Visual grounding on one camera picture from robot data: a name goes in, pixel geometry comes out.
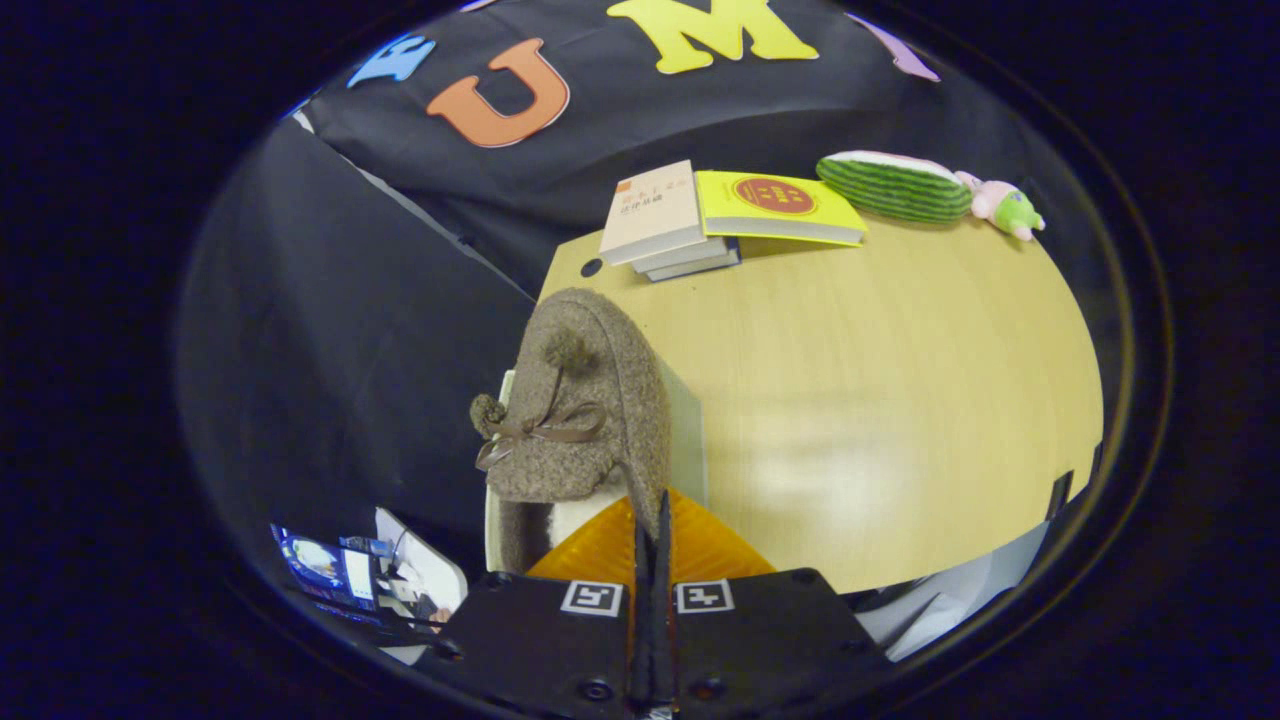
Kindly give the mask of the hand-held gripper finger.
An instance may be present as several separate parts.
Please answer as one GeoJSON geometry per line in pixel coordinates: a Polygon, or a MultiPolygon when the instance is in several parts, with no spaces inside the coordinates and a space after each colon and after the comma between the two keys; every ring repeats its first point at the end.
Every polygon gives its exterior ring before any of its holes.
{"type": "Polygon", "coordinates": [[[431,679],[493,717],[639,717],[653,666],[645,542],[620,498],[526,573],[488,573],[431,641],[431,679]]]}
{"type": "Polygon", "coordinates": [[[664,501],[654,696],[677,719],[836,717],[892,665],[813,568],[776,571],[678,491],[664,501]]]}

